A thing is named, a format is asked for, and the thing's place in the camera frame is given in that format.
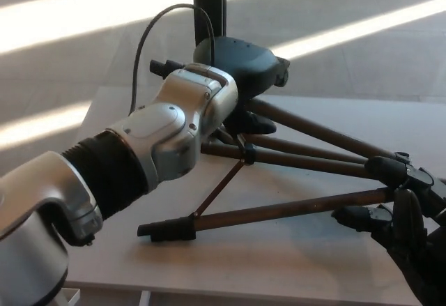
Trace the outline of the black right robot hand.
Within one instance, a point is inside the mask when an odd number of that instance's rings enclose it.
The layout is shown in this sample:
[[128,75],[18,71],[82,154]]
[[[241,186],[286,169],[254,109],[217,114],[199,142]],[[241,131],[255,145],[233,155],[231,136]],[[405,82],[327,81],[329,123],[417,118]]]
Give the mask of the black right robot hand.
[[445,184],[439,178],[416,169],[394,191],[391,209],[344,206],[332,217],[385,248],[422,305],[445,304]]

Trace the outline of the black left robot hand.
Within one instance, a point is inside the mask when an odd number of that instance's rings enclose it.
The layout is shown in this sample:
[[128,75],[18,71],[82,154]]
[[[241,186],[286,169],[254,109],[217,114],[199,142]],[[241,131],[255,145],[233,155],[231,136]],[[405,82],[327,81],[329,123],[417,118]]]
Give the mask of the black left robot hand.
[[247,109],[247,103],[272,86],[283,87],[289,78],[290,61],[268,48],[244,40],[219,36],[215,39],[215,61],[210,60],[210,41],[195,48],[193,61],[213,66],[232,76],[238,89],[238,104],[223,122],[232,135],[267,135],[277,130],[268,118]]

